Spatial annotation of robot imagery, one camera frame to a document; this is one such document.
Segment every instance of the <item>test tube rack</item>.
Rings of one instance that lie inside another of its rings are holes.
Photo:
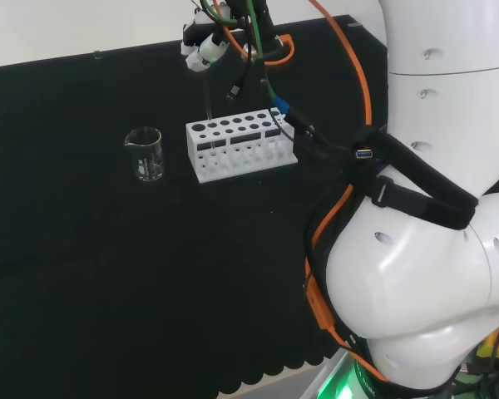
[[[284,131],[294,128],[276,108],[271,110]],[[188,123],[189,159],[198,181],[206,183],[298,162],[293,143],[274,123],[268,110]]]

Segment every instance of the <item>black table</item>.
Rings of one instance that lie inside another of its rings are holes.
[[[386,49],[339,17],[386,120]],[[338,143],[363,123],[354,70],[323,20],[283,25],[295,59],[275,90]],[[178,42],[0,68],[0,398],[214,398],[336,347],[302,294],[302,224],[336,175],[295,167],[199,185],[185,123],[205,119]],[[211,68],[213,116],[262,109],[259,76]],[[161,130],[166,175],[136,181],[123,149]]]

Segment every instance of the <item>blue connector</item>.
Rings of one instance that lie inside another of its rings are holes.
[[[274,105],[283,115],[286,115],[289,112],[290,104],[277,95],[274,98]]]

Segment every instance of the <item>white wall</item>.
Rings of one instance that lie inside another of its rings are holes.
[[[385,42],[378,0],[320,0]],[[307,0],[268,0],[274,23],[321,17]],[[0,66],[177,40],[190,0],[0,0]]]

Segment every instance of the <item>green cable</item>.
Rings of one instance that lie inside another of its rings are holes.
[[[253,25],[253,32],[255,34],[255,44],[257,46],[257,52],[258,52],[256,58],[262,58],[263,45],[262,42],[260,41],[259,24],[257,23],[257,15],[255,14],[255,9],[253,7],[253,0],[248,0],[248,10],[249,10],[249,16],[251,17],[251,23]],[[268,88],[269,98],[271,101],[274,101],[275,92],[274,89],[272,88],[272,85],[270,85],[269,83],[268,75],[266,75],[266,72],[264,73],[264,77],[266,78],[266,87]]]
[[[257,16],[255,15],[255,9],[253,7],[253,0],[248,0],[248,10],[249,16],[251,17],[251,23],[253,24],[253,32],[255,34],[255,44],[257,45],[258,58],[263,57],[263,45],[260,42],[259,24],[257,23]]]
[[[226,18],[223,18],[221,15],[218,15],[218,13],[216,12],[216,10],[213,8],[213,6],[211,6],[207,0],[205,0],[204,2],[201,2],[202,5],[205,6],[205,8],[207,8],[207,11],[210,12],[210,14],[215,17],[218,21],[222,22],[222,23],[229,23],[229,24],[237,24],[237,20],[236,19],[226,19]]]

